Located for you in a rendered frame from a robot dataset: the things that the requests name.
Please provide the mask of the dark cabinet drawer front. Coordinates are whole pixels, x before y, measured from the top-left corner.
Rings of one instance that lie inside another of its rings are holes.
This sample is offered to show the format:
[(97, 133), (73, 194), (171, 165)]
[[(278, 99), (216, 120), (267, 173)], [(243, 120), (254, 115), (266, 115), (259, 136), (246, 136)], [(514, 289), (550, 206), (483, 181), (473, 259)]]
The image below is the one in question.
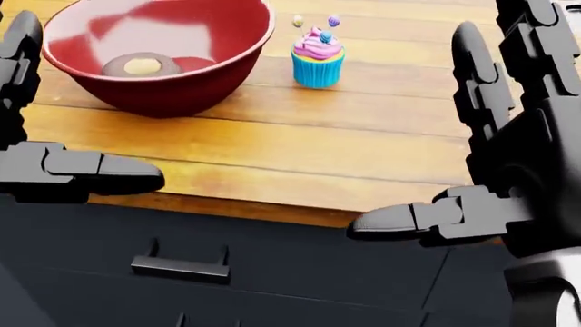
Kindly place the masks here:
[(57, 327), (420, 327), (446, 256), (337, 229), (0, 198), (0, 273)]

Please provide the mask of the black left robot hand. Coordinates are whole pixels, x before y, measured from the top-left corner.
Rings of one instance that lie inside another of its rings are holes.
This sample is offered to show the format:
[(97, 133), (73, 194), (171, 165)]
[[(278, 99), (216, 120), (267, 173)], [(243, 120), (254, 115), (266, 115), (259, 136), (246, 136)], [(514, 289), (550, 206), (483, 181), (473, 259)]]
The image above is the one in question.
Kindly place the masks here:
[(28, 141), (22, 108), (33, 102), (43, 28), (21, 11), (0, 39), (0, 194), (19, 203), (86, 203), (89, 196), (152, 193), (165, 185), (155, 165), (130, 157)]

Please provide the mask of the pink frosted blue cupcake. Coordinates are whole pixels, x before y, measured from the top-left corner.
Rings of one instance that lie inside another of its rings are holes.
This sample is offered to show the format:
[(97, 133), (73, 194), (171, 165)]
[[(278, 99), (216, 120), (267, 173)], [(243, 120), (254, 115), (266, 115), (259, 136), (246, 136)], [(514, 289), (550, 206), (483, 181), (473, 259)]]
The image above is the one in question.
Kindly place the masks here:
[(313, 26), (290, 51), (294, 80), (310, 89), (328, 88), (340, 79), (345, 48), (330, 30), (340, 25), (340, 18), (331, 15), (327, 23), (329, 29)]

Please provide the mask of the chocolate donut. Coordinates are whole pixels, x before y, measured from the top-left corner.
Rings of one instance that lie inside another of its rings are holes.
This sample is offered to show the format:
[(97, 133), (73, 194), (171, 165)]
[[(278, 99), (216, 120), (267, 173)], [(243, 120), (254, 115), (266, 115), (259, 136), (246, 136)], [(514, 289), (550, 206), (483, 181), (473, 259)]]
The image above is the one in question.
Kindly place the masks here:
[(155, 53), (135, 53), (117, 56), (103, 66), (102, 75), (122, 78), (150, 78), (176, 75), (181, 67), (168, 56)]

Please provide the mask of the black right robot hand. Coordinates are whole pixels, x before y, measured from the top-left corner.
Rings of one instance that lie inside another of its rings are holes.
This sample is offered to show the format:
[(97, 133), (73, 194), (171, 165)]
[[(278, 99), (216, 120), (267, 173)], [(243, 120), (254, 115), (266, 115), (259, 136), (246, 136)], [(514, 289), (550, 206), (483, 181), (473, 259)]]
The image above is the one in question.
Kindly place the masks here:
[(581, 246), (581, 48), (552, 0), (496, 6), (502, 62), (470, 22), (451, 40), (472, 184), (365, 213), (349, 238), (439, 247), (500, 237), (517, 258)]

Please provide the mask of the red bowl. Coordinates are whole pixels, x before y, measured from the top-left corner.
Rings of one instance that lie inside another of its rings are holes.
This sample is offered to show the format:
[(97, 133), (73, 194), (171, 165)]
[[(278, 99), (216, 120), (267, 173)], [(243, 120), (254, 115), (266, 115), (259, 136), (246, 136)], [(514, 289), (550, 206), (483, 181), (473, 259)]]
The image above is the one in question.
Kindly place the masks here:
[(114, 108), (191, 116), (246, 80), (274, 26), (265, 0), (77, 0), (45, 24), (43, 54)]

